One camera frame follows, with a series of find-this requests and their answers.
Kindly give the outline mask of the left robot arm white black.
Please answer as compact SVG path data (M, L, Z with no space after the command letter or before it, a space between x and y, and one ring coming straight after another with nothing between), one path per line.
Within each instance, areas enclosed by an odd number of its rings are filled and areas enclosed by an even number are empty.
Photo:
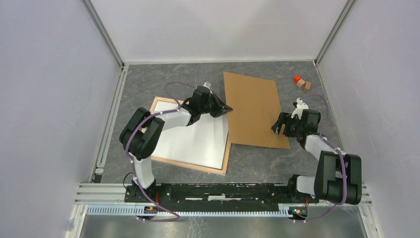
M153 157L221 170L231 111L205 85L183 102L165 103L158 111L138 108L119 137L133 167L137 196L150 202L156 195Z

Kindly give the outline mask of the brown cardboard backing board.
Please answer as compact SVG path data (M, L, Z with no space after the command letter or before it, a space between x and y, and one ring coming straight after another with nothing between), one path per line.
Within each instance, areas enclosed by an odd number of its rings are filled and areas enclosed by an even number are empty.
M231 72L223 73L229 140L234 144L290 149L289 139L271 127L281 112L276 82Z

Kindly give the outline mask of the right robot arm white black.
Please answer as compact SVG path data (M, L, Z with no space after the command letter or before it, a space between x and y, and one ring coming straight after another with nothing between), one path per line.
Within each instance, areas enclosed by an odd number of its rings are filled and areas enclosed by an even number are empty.
M301 116L281 112L271 127L275 134L295 138L317 159L315 176L293 175L286 196L292 202L299 202L308 194L340 205L358 205L362 199L362 160L333 146L320 134L320 119L320 112L310 109L302 110Z

